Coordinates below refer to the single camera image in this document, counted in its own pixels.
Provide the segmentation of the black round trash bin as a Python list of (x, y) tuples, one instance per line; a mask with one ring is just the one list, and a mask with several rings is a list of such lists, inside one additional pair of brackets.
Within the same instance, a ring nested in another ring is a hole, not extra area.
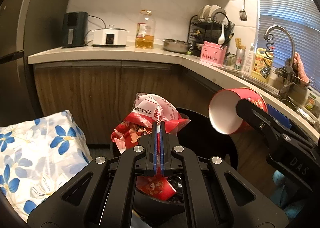
[[(157, 172), (160, 172), (160, 149), (159, 149), (159, 130), (157, 130)], [(148, 199), (146, 202), (142, 204), (143, 210), (142, 215), (145, 218), (152, 219), (153, 221), (163, 221), (168, 219), (174, 215), (180, 214), (182, 212), (185, 213), (184, 204), (182, 206), (178, 204), (171, 204), (171, 203), (161, 203), (157, 199)]]

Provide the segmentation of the white electric cooker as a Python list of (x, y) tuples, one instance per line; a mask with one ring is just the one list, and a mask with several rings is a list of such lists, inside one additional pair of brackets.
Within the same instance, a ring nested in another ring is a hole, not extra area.
[(117, 28), (114, 24), (93, 31), (94, 47), (125, 47), (126, 43), (127, 30)]

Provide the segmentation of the pink dish cloth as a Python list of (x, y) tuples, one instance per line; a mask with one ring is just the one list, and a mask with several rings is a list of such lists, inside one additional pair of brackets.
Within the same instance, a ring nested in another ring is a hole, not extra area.
[(305, 72), (304, 64), (298, 52), (295, 52), (293, 64), (297, 68), (299, 80), (302, 82), (302, 84), (304, 84), (305, 86), (308, 86), (310, 84), (310, 78), (308, 78)]

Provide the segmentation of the wooden lower cabinets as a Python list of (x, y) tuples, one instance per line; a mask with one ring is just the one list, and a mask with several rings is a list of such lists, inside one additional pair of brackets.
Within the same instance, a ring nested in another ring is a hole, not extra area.
[(208, 115), (214, 81), (181, 65), (135, 61), (39, 64), (34, 77), (44, 115), (69, 110), (93, 155), (108, 147), (113, 130), (131, 112), (137, 93), (157, 94), (178, 108)]

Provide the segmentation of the small green jar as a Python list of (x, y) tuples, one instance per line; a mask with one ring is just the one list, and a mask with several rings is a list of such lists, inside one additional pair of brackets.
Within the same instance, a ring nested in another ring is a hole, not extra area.
[(306, 99), (305, 108), (308, 111), (312, 111), (315, 103), (316, 103), (315, 95), (313, 95), (312, 93), (309, 93), (309, 95), (308, 95), (308, 97)]

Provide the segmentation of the hanging metal spatula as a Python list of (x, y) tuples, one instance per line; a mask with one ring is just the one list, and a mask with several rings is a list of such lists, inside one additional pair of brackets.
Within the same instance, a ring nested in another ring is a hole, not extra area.
[(246, 21), (247, 20), (247, 14), (246, 14), (246, 11), (245, 11), (245, 1), (246, 0), (243, 0), (242, 8), (239, 11), (239, 16), (240, 16), (240, 20), (241, 21)]

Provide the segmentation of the black air fryer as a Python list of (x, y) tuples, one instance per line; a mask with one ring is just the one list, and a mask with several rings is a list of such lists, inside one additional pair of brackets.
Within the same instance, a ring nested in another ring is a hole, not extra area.
[(68, 12), (63, 17), (62, 47), (74, 48), (85, 46), (88, 13), (84, 11)]

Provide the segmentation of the yellow detergent bottle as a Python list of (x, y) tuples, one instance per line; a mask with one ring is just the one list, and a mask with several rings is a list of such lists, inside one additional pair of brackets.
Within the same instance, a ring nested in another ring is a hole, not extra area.
[(254, 56), (254, 62), (252, 66), (252, 72), (251, 76), (253, 78), (256, 78), (257, 80), (268, 83), (270, 76), (267, 76), (266, 78), (261, 75), (261, 71), (265, 69), (267, 66), (270, 68), (272, 67), (273, 63), (273, 52), (268, 52), (266, 55), (265, 54), (266, 49), (264, 48), (258, 48), (256, 50), (255, 56)]

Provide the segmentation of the pink utensil basket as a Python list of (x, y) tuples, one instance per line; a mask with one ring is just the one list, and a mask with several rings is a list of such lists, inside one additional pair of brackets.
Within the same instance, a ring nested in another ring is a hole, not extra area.
[(200, 60), (212, 65), (223, 65), (227, 47), (204, 41), (201, 49)]

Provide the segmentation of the black plastic bag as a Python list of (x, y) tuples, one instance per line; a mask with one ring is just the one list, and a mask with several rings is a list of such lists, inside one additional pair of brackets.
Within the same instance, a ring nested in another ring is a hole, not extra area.
[(172, 175), (167, 178), (167, 181), (174, 188), (176, 193), (183, 194), (182, 178), (179, 175)]

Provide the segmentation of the black dish rack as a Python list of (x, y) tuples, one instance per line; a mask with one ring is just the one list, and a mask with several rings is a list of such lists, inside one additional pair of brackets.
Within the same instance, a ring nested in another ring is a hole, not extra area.
[(233, 36), (235, 23), (226, 15), (226, 10), (217, 5), (206, 5), (191, 17), (187, 41), (190, 43), (190, 52), (199, 57), (205, 41), (217, 44), (220, 36), (224, 34), (222, 45), (228, 46)]

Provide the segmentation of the red paper cup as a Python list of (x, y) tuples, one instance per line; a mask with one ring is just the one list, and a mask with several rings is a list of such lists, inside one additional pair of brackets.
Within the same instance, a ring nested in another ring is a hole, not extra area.
[(177, 193), (170, 182), (161, 175), (137, 177), (136, 188), (140, 192), (162, 201), (169, 200)]
[(236, 113), (236, 105), (242, 99), (247, 99), (265, 112), (268, 111), (264, 98), (251, 88), (220, 90), (212, 97), (209, 104), (209, 119), (215, 130), (230, 135), (253, 129)]

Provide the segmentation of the dark grey refrigerator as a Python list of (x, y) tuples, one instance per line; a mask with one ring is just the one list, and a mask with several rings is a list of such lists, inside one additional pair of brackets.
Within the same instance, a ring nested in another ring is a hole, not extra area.
[(68, 0), (3, 0), (1, 3), (1, 126), (43, 116), (33, 54), (61, 46)]

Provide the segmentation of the red white plastic bag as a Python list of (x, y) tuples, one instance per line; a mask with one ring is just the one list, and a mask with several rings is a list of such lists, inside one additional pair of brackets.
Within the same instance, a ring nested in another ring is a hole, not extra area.
[(157, 124), (157, 130), (159, 130), (162, 121), (165, 123), (165, 132), (173, 135), (177, 135), (190, 122), (161, 96), (137, 93), (132, 111), (114, 129), (111, 140), (116, 144), (119, 152), (123, 153), (138, 145), (142, 136), (151, 134), (153, 123)]

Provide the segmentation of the cooking oil bottle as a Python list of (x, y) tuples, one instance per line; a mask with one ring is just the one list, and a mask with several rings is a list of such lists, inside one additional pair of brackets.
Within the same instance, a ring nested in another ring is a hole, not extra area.
[(151, 10), (141, 10), (138, 17), (135, 47), (153, 49), (155, 37), (155, 19)]

